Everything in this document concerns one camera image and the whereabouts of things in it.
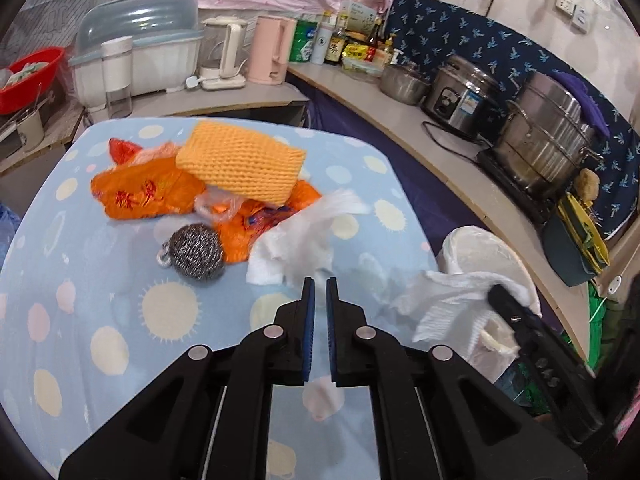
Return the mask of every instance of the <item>metal screw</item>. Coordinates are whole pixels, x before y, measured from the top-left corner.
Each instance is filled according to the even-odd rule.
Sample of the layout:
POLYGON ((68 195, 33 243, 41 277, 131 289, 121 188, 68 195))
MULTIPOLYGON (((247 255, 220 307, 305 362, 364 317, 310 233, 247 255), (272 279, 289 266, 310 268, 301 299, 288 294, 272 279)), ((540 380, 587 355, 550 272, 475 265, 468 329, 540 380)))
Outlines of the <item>metal screw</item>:
POLYGON ((204 359, 209 355, 209 349, 202 345, 194 346, 189 348, 189 353, 187 355, 194 361, 200 361, 200 359, 204 359))
POLYGON ((453 350, 444 345, 434 347, 431 353, 438 361, 448 361, 453 357, 453 350))
POLYGON ((265 327, 262 333, 270 339, 276 339, 284 334, 284 329, 280 325, 269 325, 265 327))
POLYGON ((360 339, 373 339, 376 336, 376 329, 372 326, 361 326, 356 330, 356 336, 360 339))

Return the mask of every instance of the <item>light blue dish rack lid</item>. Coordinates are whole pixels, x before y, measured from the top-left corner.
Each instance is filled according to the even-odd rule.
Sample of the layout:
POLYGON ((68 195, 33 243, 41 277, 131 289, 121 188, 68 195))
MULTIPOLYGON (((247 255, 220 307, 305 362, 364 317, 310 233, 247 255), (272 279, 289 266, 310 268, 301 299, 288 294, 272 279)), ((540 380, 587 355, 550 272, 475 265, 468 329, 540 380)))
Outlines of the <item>light blue dish rack lid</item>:
POLYGON ((82 19, 69 65, 99 58, 101 44, 123 36, 133 36, 134 48, 140 48, 203 34, 197 0, 114 0, 94 7, 82 19))

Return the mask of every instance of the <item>pink electric kettle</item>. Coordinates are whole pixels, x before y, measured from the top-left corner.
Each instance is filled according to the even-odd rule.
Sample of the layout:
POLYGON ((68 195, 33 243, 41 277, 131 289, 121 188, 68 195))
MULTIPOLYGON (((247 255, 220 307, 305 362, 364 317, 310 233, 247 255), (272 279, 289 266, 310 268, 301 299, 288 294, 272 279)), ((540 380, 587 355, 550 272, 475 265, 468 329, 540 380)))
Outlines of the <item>pink electric kettle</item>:
POLYGON ((253 83, 279 85, 287 75, 296 20, 259 16, 255 24, 246 78, 253 83))

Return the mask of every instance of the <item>green container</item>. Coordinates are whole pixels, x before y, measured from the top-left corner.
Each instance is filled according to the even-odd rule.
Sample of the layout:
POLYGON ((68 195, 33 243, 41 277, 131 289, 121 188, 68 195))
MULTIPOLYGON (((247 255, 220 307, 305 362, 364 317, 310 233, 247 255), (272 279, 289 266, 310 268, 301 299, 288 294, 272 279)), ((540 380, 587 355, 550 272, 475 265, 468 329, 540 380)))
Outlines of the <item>green container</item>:
POLYGON ((298 20, 296 30, 293 33, 293 44, 291 45, 291 53, 289 61, 306 62, 311 57, 311 51, 314 49, 314 36, 316 35, 316 22, 306 22, 298 20))

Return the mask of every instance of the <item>wall switch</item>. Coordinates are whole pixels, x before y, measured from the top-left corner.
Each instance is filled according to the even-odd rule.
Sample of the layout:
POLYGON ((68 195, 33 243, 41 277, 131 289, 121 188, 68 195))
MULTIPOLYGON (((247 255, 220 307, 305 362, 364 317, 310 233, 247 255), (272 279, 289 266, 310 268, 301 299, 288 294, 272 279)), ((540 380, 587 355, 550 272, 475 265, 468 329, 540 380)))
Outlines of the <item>wall switch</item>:
POLYGON ((572 17, 571 24, 581 33, 589 33, 589 31, 591 30, 591 17, 588 15, 584 7, 575 6, 575 12, 574 16, 572 17))
POLYGON ((576 5, 571 0, 556 0, 556 9, 569 17, 574 15, 575 7, 576 5))

